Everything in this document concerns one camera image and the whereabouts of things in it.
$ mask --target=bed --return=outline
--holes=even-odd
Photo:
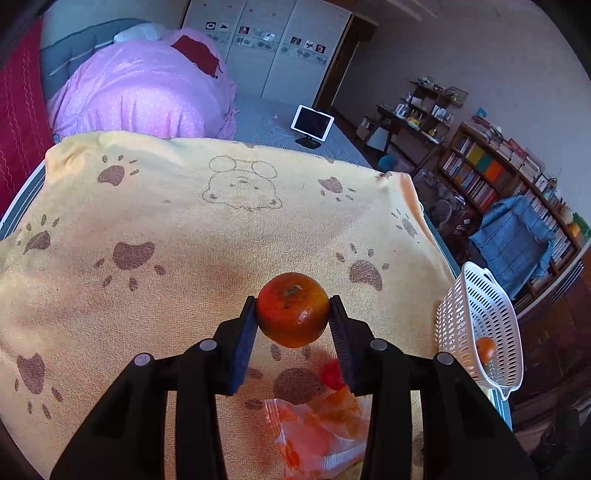
[[[116,33],[142,22],[144,21],[129,18],[106,22],[89,27],[43,49],[41,51],[41,76],[45,99],[53,96],[72,73],[94,52],[110,45]],[[295,105],[238,94],[235,106],[239,109],[236,115],[236,140],[240,142],[313,153],[329,160],[340,160],[370,168],[360,152],[335,125],[333,125],[326,142],[312,152],[296,144],[295,140],[300,135],[290,129],[291,121],[297,110]],[[2,218],[0,240],[5,239],[18,226],[20,219],[43,186],[44,179],[45,165],[42,162],[22,186]],[[445,243],[428,217],[425,216],[424,219],[454,274],[458,275],[459,267]],[[511,426],[507,403],[501,402],[496,393],[493,396],[495,397],[495,407]]]

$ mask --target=wardrobe door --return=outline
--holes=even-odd
[[[263,97],[312,106],[349,17],[320,0],[297,0]]]
[[[238,93],[260,97],[296,0],[247,0],[226,64]]]
[[[192,0],[183,26],[205,33],[225,59],[245,3],[246,0]]]

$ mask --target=plastic bag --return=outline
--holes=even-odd
[[[265,409],[288,480],[334,478],[365,454],[371,402],[348,387],[302,405],[265,400]]]

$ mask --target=desk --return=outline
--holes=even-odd
[[[364,146],[367,146],[369,139],[377,132],[378,128],[383,128],[388,131],[388,138],[384,147],[384,153],[388,152],[388,147],[392,145],[400,155],[404,157],[410,164],[414,165],[414,170],[411,172],[411,176],[414,177],[428,162],[431,155],[441,151],[441,144],[437,141],[432,140],[432,137],[424,132],[421,127],[414,127],[409,124],[405,118],[396,115],[394,112],[387,110],[381,105],[376,105],[378,108],[378,121],[376,121],[373,127],[369,130],[367,137],[363,141]],[[410,155],[408,155],[400,146],[392,143],[392,136],[398,135],[402,130],[408,131],[412,136],[419,140],[428,149],[427,154],[416,163]]]

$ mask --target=bookshelf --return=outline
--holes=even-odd
[[[495,201],[524,195],[554,232],[556,241],[548,271],[543,278],[528,281],[516,296],[514,308],[519,313],[552,285],[580,252],[582,245],[562,220],[557,210],[559,205],[546,199],[511,158],[499,152],[477,129],[462,123],[440,157],[438,168],[444,180],[481,217]]]
[[[447,115],[452,113],[449,111],[450,105],[456,104],[442,90],[435,90],[432,86],[423,85],[415,80],[410,81],[410,83],[415,87],[411,96],[421,100],[421,103],[415,105],[405,98],[400,98],[401,103],[408,105],[408,112],[404,116],[397,115],[397,117],[407,121],[410,127],[422,132],[426,139],[439,144],[449,132],[453,117],[451,121],[446,121],[433,112],[436,111],[436,108],[442,108],[446,110],[445,115]],[[436,132],[435,137],[429,135],[431,131]]]

